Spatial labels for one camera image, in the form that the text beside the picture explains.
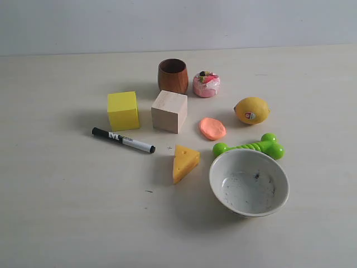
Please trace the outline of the orange putty blob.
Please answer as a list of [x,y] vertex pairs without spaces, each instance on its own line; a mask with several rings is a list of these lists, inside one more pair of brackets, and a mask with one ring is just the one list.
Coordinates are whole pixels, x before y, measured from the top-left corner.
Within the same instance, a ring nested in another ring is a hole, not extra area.
[[225,126],[217,119],[205,117],[199,123],[201,133],[208,140],[219,140],[226,135]]

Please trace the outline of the yellow toy cheese wedge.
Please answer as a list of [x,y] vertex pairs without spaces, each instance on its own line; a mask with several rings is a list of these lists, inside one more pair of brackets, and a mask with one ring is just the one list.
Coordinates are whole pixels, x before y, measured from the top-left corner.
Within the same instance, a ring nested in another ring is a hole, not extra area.
[[180,182],[193,168],[200,163],[200,152],[181,146],[175,146],[173,158],[173,183]]

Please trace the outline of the light wooden cube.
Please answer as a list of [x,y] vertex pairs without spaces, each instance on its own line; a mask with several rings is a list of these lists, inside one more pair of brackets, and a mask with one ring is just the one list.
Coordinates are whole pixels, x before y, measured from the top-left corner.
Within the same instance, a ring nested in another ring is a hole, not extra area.
[[178,134],[187,117],[188,97],[162,90],[153,102],[153,128]]

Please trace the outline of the pink toy cake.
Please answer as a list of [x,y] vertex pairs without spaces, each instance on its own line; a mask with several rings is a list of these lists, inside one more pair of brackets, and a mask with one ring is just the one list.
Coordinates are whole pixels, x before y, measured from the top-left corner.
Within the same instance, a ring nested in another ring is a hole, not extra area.
[[201,98],[210,98],[220,90],[220,76],[210,71],[197,73],[192,81],[193,92]]

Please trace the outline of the white ceramic bowl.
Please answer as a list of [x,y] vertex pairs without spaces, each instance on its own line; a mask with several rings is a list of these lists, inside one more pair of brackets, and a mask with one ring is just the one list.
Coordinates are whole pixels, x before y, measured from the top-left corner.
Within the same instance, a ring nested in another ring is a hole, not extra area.
[[249,149],[218,156],[209,170],[217,200],[245,217],[265,217],[281,209],[289,196],[288,177],[271,157]]

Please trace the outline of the yellow lemon with sticker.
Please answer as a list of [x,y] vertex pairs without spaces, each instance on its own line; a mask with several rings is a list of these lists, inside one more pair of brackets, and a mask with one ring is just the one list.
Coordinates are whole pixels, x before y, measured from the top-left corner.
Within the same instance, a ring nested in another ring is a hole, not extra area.
[[241,122],[256,125],[268,118],[271,109],[265,100],[258,97],[248,97],[237,103],[234,112]]

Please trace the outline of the brown wooden cup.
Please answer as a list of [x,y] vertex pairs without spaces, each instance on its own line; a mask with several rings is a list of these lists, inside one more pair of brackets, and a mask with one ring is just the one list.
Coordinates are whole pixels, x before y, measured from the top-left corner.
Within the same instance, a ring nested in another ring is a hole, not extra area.
[[187,67],[180,59],[166,59],[158,65],[158,87],[160,90],[186,94],[189,85]]

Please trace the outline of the yellow foam cube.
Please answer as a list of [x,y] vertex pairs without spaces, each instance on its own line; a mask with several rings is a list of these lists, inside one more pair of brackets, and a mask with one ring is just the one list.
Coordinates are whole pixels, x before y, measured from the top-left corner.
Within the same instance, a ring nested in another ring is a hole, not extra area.
[[112,131],[140,128],[136,92],[108,94],[107,114]]

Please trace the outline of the black white marker pen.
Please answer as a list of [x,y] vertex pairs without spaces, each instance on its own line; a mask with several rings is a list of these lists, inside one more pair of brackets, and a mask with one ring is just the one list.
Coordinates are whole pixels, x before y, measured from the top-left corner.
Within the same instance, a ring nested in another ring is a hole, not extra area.
[[150,145],[141,141],[133,140],[129,137],[121,136],[114,132],[108,132],[99,128],[94,127],[91,131],[92,135],[95,137],[103,138],[109,141],[114,141],[120,143],[124,146],[128,146],[149,154],[153,154],[156,150],[154,145]]

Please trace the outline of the green toy bone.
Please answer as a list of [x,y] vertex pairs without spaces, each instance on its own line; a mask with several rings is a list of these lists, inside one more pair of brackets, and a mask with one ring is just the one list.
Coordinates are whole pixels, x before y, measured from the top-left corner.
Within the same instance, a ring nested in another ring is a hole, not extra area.
[[259,142],[247,143],[240,146],[229,147],[225,143],[217,143],[213,147],[213,154],[215,157],[221,154],[235,149],[250,149],[254,151],[259,151],[263,154],[268,155],[274,160],[279,160],[284,157],[285,149],[282,145],[278,143],[277,136],[273,133],[265,133]]

